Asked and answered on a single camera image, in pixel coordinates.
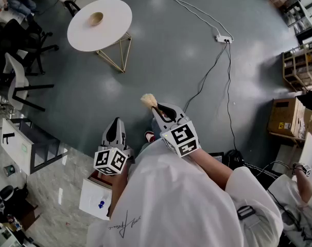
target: round white table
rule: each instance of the round white table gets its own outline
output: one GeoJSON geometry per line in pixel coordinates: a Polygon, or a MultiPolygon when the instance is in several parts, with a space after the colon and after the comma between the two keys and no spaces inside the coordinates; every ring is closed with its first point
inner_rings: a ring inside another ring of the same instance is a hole
{"type": "Polygon", "coordinates": [[[111,65],[125,72],[132,37],[127,33],[132,22],[130,7],[121,0],[98,0],[79,10],[71,20],[67,37],[73,48],[79,51],[96,51],[111,65]],[[88,19],[95,12],[103,13],[103,19],[97,26],[91,26],[88,19]],[[123,59],[122,41],[129,40],[126,59],[123,59]],[[113,62],[102,49],[119,43],[122,67],[113,62]]]}

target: small green object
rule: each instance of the small green object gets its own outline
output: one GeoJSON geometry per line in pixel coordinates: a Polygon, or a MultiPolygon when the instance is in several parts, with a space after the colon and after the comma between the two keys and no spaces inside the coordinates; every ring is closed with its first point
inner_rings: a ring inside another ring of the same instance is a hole
{"type": "Polygon", "coordinates": [[[27,152],[27,147],[24,144],[22,144],[22,151],[27,152]]]}

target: shoe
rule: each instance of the shoe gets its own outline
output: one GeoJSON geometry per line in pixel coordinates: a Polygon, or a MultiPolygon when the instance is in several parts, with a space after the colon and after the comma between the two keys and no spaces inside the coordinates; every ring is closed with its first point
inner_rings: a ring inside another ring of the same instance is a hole
{"type": "Polygon", "coordinates": [[[148,141],[149,143],[155,141],[155,135],[154,135],[154,133],[151,132],[151,131],[145,132],[145,137],[146,137],[146,139],[147,139],[147,141],[148,141]]]}

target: black office chair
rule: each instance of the black office chair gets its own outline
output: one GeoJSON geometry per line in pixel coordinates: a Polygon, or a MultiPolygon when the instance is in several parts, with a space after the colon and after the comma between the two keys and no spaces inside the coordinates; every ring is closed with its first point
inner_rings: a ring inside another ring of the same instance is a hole
{"type": "Polygon", "coordinates": [[[47,37],[52,36],[51,32],[45,33],[42,28],[33,20],[28,19],[29,27],[24,29],[15,19],[10,20],[4,27],[0,36],[0,53],[11,54],[18,60],[28,73],[31,72],[31,65],[37,60],[41,74],[45,74],[43,70],[40,54],[50,49],[59,50],[58,45],[42,47],[47,37]],[[27,51],[27,56],[22,59],[16,52],[21,49],[27,51]]]}

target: metal rack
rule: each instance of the metal rack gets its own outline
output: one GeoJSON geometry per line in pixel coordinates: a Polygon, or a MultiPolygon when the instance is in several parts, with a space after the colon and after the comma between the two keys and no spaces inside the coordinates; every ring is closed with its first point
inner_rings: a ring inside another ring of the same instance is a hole
{"type": "Polygon", "coordinates": [[[283,79],[296,91],[312,90],[312,41],[282,53],[283,79]]]}

